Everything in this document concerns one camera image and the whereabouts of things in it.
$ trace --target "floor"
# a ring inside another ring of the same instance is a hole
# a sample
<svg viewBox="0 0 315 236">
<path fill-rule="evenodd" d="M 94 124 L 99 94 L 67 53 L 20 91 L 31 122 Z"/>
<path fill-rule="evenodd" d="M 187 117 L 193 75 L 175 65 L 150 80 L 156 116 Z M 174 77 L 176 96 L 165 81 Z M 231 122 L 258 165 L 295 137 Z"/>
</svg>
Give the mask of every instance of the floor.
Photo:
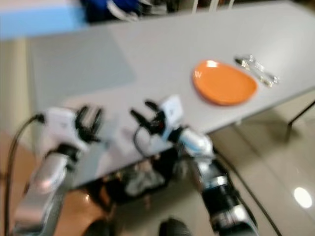
<svg viewBox="0 0 315 236">
<path fill-rule="evenodd" d="M 294 124 L 290 140 L 286 142 L 284 138 L 288 121 L 314 98 L 315 91 L 210 135 L 215 146 L 237 168 L 284 236 L 315 235 L 315 206 L 302 208 L 293 196 L 294 190 L 302 187 L 315 199 L 315 107 Z M 9 138 L 1 133 L 0 139 L 1 172 L 4 173 L 5 161 L 2 157 L 6 156 Z M 32 154 L 20 147 L 12 213 L 33 167 Z M 261 236 L 276 235 L 242 183 L 233 172 L 231 175 L 258 221 Z M 1 180 L 2 199 L 3 184 Z M 189 178 L 154 194 L 150 206 L 139 200 L 117 207 L 117 235 L 158 235 L 159 223 L 169 216 L 182 219 L 194 235 L 214 235 L 201 197 Z M 93 220 L 106 217 L 85 192 L 73 191 L 66 197 L 55 235 L 81 235 Z"/>
</svg>

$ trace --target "white table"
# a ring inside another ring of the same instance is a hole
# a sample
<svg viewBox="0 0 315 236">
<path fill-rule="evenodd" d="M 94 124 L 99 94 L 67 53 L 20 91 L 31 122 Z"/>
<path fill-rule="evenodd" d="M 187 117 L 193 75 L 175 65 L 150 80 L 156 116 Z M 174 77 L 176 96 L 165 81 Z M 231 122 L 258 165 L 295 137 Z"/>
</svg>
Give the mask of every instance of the white table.
<svg viewBox="0 0 315 236">
<path fill-rule="evenodd" d="M 78 185 L 141 158 L 132 143 L 137 123 L 129 110 L 151 114 L 145 98 L 179 94 L 185 123 L 212 132 L 314 89 L 314 42 L 315 16 L 289 2 L 37 38 L 31 40 L 36 105 L 105 108 L 102 134 L 112 143 L 109 149 L 93 148 L 80 161 Z M 257 93 L 238 106 L 202 100 L 191 84 L 194 66 L 204 59 L 235 65 L 234 56 L 245 53 L 254 54 L 281 83 L 267 88 L 257 81 Z"/>
</svg>

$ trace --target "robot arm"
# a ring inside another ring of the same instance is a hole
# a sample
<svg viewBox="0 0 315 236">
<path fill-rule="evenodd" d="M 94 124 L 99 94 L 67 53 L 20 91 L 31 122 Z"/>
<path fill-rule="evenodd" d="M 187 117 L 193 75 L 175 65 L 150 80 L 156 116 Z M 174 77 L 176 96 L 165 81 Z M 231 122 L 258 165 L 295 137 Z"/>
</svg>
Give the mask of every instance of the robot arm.
<svg viewBox="0 0 315 236">
<path fill-rule="evenodd" d="M 33 173 L 29 187 L 17 207 L 13 235 L 52 236 L 66 193 L 80 155 L 89 149 L 89 143 L 98 141 L 95 136 L 102 120 L 99 109 L 87 127 L 82 120 L 88 112 L 65 108 L 52 108 L 45 114 L 46 135 L 56 147 L 45 155 Z"/>
<path fill-rule="evenodd" d="M 257 236 L 255 219 L 241 203 L 227 170 L 215 159 L 210 138 L 190 127 L 182 127 L 183 109 L 179 96 L 173 95 L 161 104 L 146 101 L 156 112 L 153 120 L 146 120 L 135 110 L 131 114 L 151 135 L 159 134 L 166 142 L 183 145 L 193 158 L 194 170 L 200 180 L 201 195 L 215 232 L 222 236 Z"/>
</svg>

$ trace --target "black cable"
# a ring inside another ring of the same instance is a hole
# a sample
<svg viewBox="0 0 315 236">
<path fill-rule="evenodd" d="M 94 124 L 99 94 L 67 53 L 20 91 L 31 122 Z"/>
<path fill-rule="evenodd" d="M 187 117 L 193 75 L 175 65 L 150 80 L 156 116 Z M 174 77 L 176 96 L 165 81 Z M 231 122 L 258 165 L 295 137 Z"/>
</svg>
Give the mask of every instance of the black cable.
<svg viewBox="0 0 315 236">
<path fill-rule="evenodd" d="M 260 208 L 260 210 L 262 211 L 262 213 L 265 215 L 265 217 L 267 218 L 267 220 L 269 221 L 270 225 L 272 226 L 272 228 L 274 229 L 275 233 L 277 234 L 277 236 L 282 236 L 280 230 L 278 229 L 278 227 L 276 226 L 276 224 L 274 223 L 274 221 L 272 220 L 272 218 L 270 217 L 270 215 L 268 214 L 268 212 L 266 211 L 266 209 L 262 206 L 262 204 L 260 203 L 260 201 L 258 200 L 258 198 L 255 196 L 255 194 L 251 191 L 251 189 L 249 188 L 249 186 L 246 184 L 246 182 L 244 181 L 244 179 L 241 177 L 240 173 L 237 171 L 237 169 L 234 167 L 234 165 L 229 162 L 227 160 L 227 158 L 222 155 L 220 152 L 218 152 L 218 150 L 216 149 L 216 153 L 220 156 L 220 158 L 229 166 L 229 168 L 235 173 L 235 175 L 237 176 L 237 178 L 241 181 L 241 183 L 243 184 L 243 186 L 246 188 L 246 190 L 248 191 L 248 193 L 251 195 L 251 197 L 253 198 L 253 200 L 256 202 L 256 204 L 258 205 L 258 207 Z"/>
<path fill-rule="evenodd" d="M 138 136 L 138 133 L 139 133 L 141 128 L 142 128 L 142 125 L 139 125 L 133 134 L 132 140 L 133 140 L 134 146 L 136 147 L 138 153 L 140 153 L 142 157 L 146 157 L 146 155 L 144 154 L 143 150 L 139 147 L 139 144 L 137 142 L 137 136 Z"/>
<path fill-rule="evenodd" d="M 20 136 L 22 135 L 25 128 L 31 124 L 33 121 L 39 121 L 44 122 L 44 116 L 41 114 L 35 115 L 28 119 L 18 130 L 18 132 L 15 134 L 10 150 L 8 155 L 8 163 L 7 163 L 7 174 L 6 174 L 6 181 L 5 181 L 5 194 L 4 194 L 4 236 L 10 235 L 10 194 L 11 194 L 11 182 L 12 182 L 12 175 L 13 175 L 13 164 L 15 159 L 15 152 L 18 146 L 18 141 L 20 139 Z"/>
</svg>

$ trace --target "orange plate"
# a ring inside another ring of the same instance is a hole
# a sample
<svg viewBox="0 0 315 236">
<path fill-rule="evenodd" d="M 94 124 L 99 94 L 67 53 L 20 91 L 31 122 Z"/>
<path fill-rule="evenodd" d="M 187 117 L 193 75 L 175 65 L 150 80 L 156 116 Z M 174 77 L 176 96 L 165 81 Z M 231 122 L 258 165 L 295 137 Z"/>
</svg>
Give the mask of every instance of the orange plate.
<svg viewBox="0 0 315 236">
<path fill-rule="evenodd" d="M 193 83 L 202 96 L 220 105 L 245 102 L 257 89 L 249 75 L 213 60 L 203 61 L 194 69 Z"/>
</svg>

